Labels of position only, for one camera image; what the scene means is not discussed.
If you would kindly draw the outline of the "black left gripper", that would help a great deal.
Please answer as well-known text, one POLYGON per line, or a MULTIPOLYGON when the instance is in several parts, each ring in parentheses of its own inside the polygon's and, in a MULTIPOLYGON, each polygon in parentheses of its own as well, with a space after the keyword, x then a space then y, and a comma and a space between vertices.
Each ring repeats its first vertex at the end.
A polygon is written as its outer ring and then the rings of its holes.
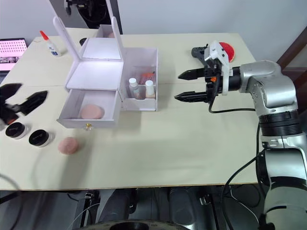
POLYGON ((6 104, 6 100, 15 95, 21 86, 21 83, 9 83, 0 87, 0 119, 5 125, 10 125, 16 121, 19 118, 17 115, 19 112, 28 115, 39 107, 47 98, 48 91, 41 91, 35 92, 29 96, 21 105, 6 104))

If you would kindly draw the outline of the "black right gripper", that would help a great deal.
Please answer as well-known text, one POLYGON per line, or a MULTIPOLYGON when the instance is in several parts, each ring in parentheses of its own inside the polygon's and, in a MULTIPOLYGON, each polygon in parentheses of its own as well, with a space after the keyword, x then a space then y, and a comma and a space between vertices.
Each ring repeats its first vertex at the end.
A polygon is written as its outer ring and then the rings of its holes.
POLYGON ((206 92, 183 92, 176 95, 174 98, 187 103, 210 103, 222 90, 223 78, 221 62, 218 59, 208 60, 205 69, 199 68, 186 70, 178 76, 178 79, 191 81, 202 77, 205 77, 206 92))

